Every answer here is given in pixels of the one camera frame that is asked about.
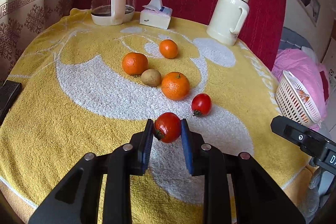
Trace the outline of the grey gloved right hand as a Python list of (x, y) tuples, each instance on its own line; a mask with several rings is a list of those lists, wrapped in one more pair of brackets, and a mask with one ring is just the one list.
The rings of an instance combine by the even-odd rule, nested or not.
[(318, 167), (313, 173), (305, 197), (298, 206), (306, 223), (310, 223), (317, 211), (327, 202), (330, 196), (331, 183), (334, 178), (335, 176), (332, 173), (321, 167)]

